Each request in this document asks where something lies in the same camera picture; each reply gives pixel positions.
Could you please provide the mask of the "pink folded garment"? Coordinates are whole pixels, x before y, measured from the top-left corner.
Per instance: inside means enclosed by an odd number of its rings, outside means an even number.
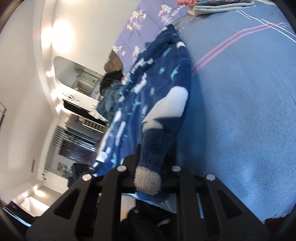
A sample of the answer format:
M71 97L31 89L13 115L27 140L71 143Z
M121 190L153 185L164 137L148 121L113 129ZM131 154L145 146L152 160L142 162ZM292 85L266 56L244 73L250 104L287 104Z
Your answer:
M193 7L196 5L196 0L177 0L177 4Z

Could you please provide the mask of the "navy fleece pajama top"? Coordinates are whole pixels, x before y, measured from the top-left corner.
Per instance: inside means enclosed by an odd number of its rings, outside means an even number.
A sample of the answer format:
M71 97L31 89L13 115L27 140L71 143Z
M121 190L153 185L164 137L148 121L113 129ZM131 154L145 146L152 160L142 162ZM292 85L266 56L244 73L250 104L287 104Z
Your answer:
M186 116L192 87L192 60L173 25L142 51L118 91L115 116L100 144L94 166L104 175L140 148L133 183L135 197L163 202L164 159Z

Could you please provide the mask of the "folded grey patterned clothes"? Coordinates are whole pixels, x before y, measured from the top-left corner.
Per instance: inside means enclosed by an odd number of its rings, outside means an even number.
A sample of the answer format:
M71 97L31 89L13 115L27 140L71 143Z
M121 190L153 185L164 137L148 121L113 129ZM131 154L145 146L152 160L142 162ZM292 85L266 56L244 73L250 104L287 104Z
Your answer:
M195 1L195 4L190 6L188 13L193 16L200 16L236 11L254 5L254 1Z

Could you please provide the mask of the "black clothes pile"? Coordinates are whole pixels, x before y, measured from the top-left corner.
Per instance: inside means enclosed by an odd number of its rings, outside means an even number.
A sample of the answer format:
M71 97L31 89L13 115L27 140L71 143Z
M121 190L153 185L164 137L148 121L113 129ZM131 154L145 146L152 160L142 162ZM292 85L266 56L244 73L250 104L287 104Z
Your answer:
M122 70L106 73L106 75L104 75L104 78L102 79L101 87L106 88L111 85L114 80L121 80L122 77Z

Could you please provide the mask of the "white shelf rack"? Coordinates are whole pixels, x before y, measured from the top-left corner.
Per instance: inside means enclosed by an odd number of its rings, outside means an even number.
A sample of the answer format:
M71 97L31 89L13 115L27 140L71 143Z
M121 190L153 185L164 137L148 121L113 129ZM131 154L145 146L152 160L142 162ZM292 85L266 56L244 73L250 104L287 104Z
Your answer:
M84 119L82 121L82 126L100 134L104 134L106 129L106 126L93 122L89 119Z

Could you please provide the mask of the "blue grey striped bed cover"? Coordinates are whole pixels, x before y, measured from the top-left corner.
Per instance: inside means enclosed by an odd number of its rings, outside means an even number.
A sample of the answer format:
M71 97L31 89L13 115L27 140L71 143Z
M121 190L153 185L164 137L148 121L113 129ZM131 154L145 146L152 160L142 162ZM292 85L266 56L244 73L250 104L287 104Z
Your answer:
M218 177L260 220L295 205L295 32L275 4L174 23L193 61L177 163Z

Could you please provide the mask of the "brown patterned pillow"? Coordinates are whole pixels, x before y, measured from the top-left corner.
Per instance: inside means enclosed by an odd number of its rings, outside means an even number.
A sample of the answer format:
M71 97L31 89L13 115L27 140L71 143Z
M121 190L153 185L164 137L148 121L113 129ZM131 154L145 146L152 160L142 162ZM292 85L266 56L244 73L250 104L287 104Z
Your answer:
M106 73L123 70L122 61L113 50L109 54L103 69Z

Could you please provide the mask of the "wall mirror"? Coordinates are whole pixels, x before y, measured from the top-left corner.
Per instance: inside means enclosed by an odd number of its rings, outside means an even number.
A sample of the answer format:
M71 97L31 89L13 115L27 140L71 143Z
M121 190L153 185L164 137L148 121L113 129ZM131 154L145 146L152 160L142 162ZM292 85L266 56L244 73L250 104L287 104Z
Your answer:
M72 88L93 99L98 99L101 77L86 72L82 68L75 68L75 72L77 75Z

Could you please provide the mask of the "teal crumpled blanket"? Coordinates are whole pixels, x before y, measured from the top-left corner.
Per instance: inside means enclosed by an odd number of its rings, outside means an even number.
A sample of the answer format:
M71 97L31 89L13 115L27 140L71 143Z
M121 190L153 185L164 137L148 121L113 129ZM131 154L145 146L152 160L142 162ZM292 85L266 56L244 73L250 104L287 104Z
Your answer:
M113 121L117 111L117 101L121 97L123 84L120 81L114 82L108 87L103 95L103 99L99 101L96 111L102 115L109 123Z

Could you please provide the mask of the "purple tree print sheet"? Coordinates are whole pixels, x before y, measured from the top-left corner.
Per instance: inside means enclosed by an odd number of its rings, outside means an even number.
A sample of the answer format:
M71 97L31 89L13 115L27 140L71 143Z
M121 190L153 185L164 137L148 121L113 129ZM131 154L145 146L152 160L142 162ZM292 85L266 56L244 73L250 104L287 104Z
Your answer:
M176 1L141 1L132 12L118 39L112 46L127 73L143 51L163 28L185 16L189 8Z

